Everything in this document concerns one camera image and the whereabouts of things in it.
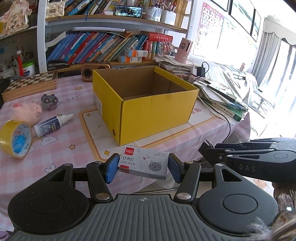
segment pink tablecloth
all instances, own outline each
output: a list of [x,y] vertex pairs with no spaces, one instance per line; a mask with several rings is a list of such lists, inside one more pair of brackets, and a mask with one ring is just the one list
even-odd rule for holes
[[[79,112],[94,108],[92,83],[82,82],[80,76],[58,80],[58,88],[50,91],[59,98],[56,110],[44,111],[41,120],[57,114],[74,114],[74,119],[61,129],[44,138],[33,137],[33,145],[23,160],[17,160],[0,150],[0,229],[13,231],[7,214],[8,203],[18,192],[64,163],[73,163],[74,167],[85,167],[94,161],[86,136],[78,117]],[[40,100],[43,93],[30,95],[5,103],[0,110],[0,127],[10,118],[15,103]],[[244,121],[233,122],[232,131],[240,133],[247,140],[250,135],[249,115]],[[219,118],[211,118],[204,124],[191,128],[190,131],[170,138],[166,143],[154,147],[156,150],[175,153],[181,160],[193,160],[201,155],[198,148],[205,139],[213,144],[221,142],[229,132],[228,123]],[[133,193],[149,185],[154,180],[118,172],[108,187],[113,195]],[[77,183],[77,189],[88,192],[85,183]]]

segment wooden chessboard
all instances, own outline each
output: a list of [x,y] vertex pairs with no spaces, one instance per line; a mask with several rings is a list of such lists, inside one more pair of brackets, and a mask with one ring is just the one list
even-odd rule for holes
[[13,81],[2,92],[3,100],[7,102],[20,97],[54,90],[57,88],[57,79],[57,72],[52,71]]

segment roll of tape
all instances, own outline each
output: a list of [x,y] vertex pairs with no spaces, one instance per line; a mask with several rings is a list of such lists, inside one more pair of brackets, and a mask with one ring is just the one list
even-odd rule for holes
[[24,121],[10,120],[0,130],[0,146],[7,154],[22,159],[31,147],[32,130]]
[[93,77],[93,69],[91,67],[84,67],[81,70],[82,80],[86,82],[91,82]]

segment smartphone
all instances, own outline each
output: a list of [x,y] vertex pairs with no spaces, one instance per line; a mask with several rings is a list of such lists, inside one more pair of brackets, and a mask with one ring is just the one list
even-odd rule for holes
[[115,7],[115,16],[127,16],[133,18],[142,17],[142,8],[134,6],[116,6]]

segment white cable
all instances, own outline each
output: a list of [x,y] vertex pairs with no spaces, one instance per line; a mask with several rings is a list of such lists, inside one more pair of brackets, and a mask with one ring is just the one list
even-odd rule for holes
[[181,80],[183,80],[183,79],[182,79],[182,75],[181,75],[181,65],[182,65],[182,63],[183,63],[183,61],[184,61],[184,60],[189,60],[189,61],[191,61],[190,59],[183,59],[183,60],[182,60],[182,62],[180,63],[180,65],[179,65],[179,72],[180,72],[180,77],[181,77]]
[[159,52],[160,52],[160,58],[159,58],[159,65],[158,65],[158,67],[160,68],[160,62],[161,62],[160,35],[159,35],[159,31],[158,31],[158,27],[157,27],[156,21],[155,21],[155,19],[154,19],[153,17],[152,17],[152,19],[153,19],[153,20],[154,20],[154,22],[155,22],[156,29],[157,29],[157,33],[158,33],[158,41],[159,41]]

